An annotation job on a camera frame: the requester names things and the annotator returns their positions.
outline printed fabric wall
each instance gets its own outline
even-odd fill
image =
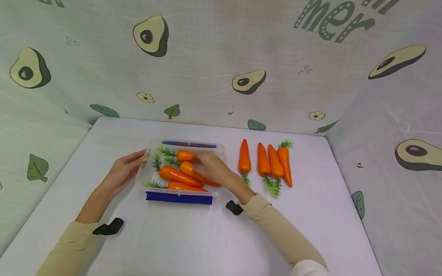
[[[432,5],[2,1],[0,252],[99,116],[323,135],[368,75],[422,57]]]
[[[425,54],[363,84],[326,135],[384,276],[442,275],[441,12],[404,38]]]

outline beige sleeve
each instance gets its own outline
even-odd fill
[[[246,205],[240,206],[267,233],[292,266],[303,260],[312,260],[327,268],[318,250],[263,196],[257,193]]]
[[[100,238],[92,234],[100,225],[70,223],[35,276],[77,276]]]

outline flower print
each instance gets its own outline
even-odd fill
[[[315,112],[310,112],[309,114],[309,119],[310,120],[315,120],[315,121],[319,121],[324,119],[325,114],[319,111],[315,111]]]
[[[137,96],[140,98],[140,100],[146,102],[146,103],[153,103],[153,97],[150,94],[146,93],[137,93]]]

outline forearm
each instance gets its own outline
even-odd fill
[[[70,223],[48,254],[36,276],[76,276],[89,258],[99,236],[92,234],[112,198],[97,188],[84,204],[77,219]]]
[[[92,232],[100,225],[70,223],[35,276],[77,276],[99,240]]]
[[[226,186],[240,201],[244,212],[264,231],[275,246],[295,266],[303,260],[312,260],[327,267],[321,254],[278,210],[250,189],[241,177],[229,175]]]
[[[95,223],[100,221],[112,201],[112,196],[100,187],[90,195],[75,221],[79,223]]]

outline leaf print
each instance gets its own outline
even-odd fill
[[[329,131],[338,121],[339,120],[337,120],[336,122],[334,122],[332,124],[329,124],[329,125],[326,125],[326,126],[318,128],[318,131],[315,132],[315,134]]]
[[[172,119],[172,117],[176,117],[181,114],[181,112],[179,110],[179,105],[174,105],[169,108],[166,108],[164,113],[166,113],[169,116],[169,119]]]
[[[108,116],[108,117],[120,117],[120,115],[118,114],[118,112],[116,112],[115,110],[113,110],[112,108],[109,108],[107,106],[102,106],[102,105],[90,105],[90,107],[95,110],[100,112],[101,114]]]
[[[266,125],[255,120],[248,120],[247,125],[252,130],[266,130]]]
[[[358,211],[359,217],[361,219],[365,216],[365,205],[364,205],[364,195],[361,191],[357,191],[351,195],[351,199],[353,199],[354,206]]]
[[[33,154],[29,154],[29,165],[27,172],[27,179],[37,180],[41,179],[43,182],[48,181],[45,174],[48,172],[49,164],[43,158],[37,157]]]

